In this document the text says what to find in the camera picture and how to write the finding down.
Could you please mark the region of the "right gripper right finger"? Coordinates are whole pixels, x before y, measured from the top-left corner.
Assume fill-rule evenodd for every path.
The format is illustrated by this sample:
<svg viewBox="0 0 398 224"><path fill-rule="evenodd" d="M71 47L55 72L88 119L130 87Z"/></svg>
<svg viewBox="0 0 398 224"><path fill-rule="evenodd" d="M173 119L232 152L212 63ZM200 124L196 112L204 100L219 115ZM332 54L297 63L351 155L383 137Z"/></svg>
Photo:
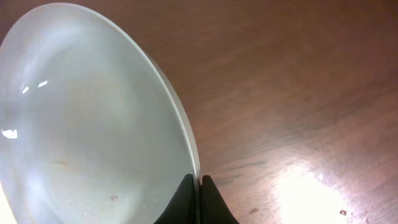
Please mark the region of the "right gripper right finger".
<svg viewBox="0 0 398 224"><path fill-rule="evenodd" d="M209 175L202 177L200 187L200 223L239 224Z"/></svg>

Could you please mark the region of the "pale green plate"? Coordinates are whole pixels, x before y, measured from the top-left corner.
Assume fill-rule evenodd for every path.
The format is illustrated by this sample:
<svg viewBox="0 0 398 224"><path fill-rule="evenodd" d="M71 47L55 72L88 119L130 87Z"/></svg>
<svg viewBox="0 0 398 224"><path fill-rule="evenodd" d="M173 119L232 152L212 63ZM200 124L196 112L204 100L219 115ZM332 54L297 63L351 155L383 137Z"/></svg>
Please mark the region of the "pale green plate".
<svg viewBox="0 0 398 224"><path fill-rule="evenodd" d="M1 185L18 223L154 223L200 173L185 110L120 27L77 4L1 44Z"/></svg>

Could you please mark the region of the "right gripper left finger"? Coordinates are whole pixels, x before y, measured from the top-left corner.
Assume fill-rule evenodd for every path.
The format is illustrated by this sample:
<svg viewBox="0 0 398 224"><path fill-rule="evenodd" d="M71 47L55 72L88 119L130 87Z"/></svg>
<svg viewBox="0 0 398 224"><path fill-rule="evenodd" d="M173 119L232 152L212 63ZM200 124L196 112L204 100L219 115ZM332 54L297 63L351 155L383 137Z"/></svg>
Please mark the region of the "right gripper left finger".
<svg viewBox="0 0 398 224"><path fill-rule="evenodd" d="M187 174L154 224L194 224L196 222L195 193L193 175Z"/></svg>

